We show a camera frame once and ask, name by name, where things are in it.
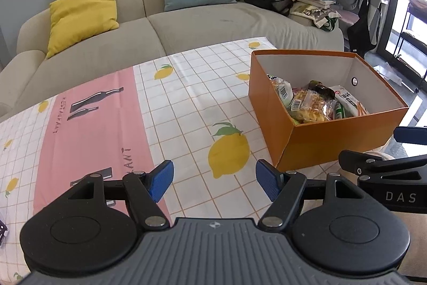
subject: cardboard box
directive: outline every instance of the cardboard box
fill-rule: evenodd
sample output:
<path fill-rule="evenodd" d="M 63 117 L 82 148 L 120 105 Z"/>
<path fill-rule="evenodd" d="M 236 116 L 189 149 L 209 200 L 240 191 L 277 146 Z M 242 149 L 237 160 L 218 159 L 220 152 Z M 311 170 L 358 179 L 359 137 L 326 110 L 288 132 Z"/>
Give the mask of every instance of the cardboard box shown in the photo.
<path fill-rule="evenodd" d="M 290 82 L 293 88 L 304 87 L 311 80 L 327 87 L 341 85 L 370 114 L 296 126 L 267 74 Z M 253 51 L 249 98 L 273 165 L 282 172 L 337 160 L 342 150 L 364 152 L 380 147 L 408 110 L 405 101 L 372 67 L 346 52 Z"/>

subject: snack bag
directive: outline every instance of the snack bag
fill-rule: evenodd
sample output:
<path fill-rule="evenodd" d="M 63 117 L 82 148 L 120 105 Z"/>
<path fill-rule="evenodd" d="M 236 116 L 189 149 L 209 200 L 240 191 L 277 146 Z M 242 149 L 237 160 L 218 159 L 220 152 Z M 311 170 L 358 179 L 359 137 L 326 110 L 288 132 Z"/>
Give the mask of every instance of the snack bag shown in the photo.
<path fill-rule="evenodd" d="M 267 76 L 270 79 L 270 81 L 274 87 L 282 85 L 284 82 L 286 82 L 285 80 L 278 78 L 277 76 L 272 76 L 272 75 L 268 75 L 268 74 L 267 74 Z"/>
<path fill-rule="evenodd" d="M 329 121 L 333 115 L 333 99 L 311 89 L 302 89 L 295 94 L 289 114 L 301 123 Z"/>
<path fill-rule="evenodd" d="M 287 81 L 283 81 L 282 84 L 276 87 L 276 91 L 285 108 L 289 107 L 289 104 L 292 102 L 293 98 L 291 84 Z"/>
<path fill-rule="evenodd" d="M 350 92 L 342 86 L 331 87 L 335 91 L 335 97 L 343 105 L 348 114 L 362 116 L 369 114 L 365 107 Z"/>

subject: snack package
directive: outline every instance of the snack package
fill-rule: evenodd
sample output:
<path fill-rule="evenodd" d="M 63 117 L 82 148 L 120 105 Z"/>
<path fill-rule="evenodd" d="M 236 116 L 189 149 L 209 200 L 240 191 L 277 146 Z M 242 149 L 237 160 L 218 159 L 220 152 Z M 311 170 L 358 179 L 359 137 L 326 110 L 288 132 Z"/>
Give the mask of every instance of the snack package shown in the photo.
<path fill-rule="evenodd" d="M 289 104 L 291 104 L 293 98 L 291 84 L 287 81 L 283 81 L 282 84 L 276 87 L 276 91 L 285 108 L 289 107 Z"/>
<path fill-rule="evenodd" d="M 352 116 L 368 115 L 368 111 L 350 92 L 342 86 L 331 87 L 335 91 L 335 98 L 343 105 L 344 109 Z"/>
<path fill-rule="evenodd" d="M 272 75 L 268 75 L 268 78 L 270 79 L 271 83 L 273 84 L 274 87 L 277 87 L 279 85 L 282 85 L 284 82 L 286 82 L 283 79 L 278 78 L 277 76 L 272 76 Z"/>
<path fill-rule="evenodd" d="M 330 121 L 334 115 L 334 96 L 318 81 L 298 91 L 289 106 L 291 117 L 301 123 Z"/>

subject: logo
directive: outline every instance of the logo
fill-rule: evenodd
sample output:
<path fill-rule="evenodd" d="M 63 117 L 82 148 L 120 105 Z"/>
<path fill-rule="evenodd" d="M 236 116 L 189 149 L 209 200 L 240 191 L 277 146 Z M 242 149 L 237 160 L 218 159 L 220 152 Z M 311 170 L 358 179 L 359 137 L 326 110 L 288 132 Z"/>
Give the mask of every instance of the logo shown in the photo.
<path fill-rule="evenodd" d="M 210 227 L 212 227 L 213 229 L 217 229 L 218 227 L 221 226 L 221 224 L 219 222 L 213 222 L 209 224 Z"/>

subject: blue gripper pad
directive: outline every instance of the blue gripper pad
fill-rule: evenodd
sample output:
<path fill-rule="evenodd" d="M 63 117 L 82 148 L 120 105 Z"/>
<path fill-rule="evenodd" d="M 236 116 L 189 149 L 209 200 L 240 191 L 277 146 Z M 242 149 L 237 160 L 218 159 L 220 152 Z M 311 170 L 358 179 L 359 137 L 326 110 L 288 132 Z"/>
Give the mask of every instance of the blue gripper pad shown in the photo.
<path fill-rule="evenodd" d="M 258 184 L 261 185 L 270 201 L 274 202 L 281 189 L 278 185 L 280 172 L 265 160 L 259 160 L 255 166 Z"/>
<path fill-rule="evenodd" d="M 152 177 L 151 186 L 148 190 L 153 201 L 159 203 L 164 193 L 172 184 L 173 163 L 170 160 L 160 163 L 149 175 Z"/>

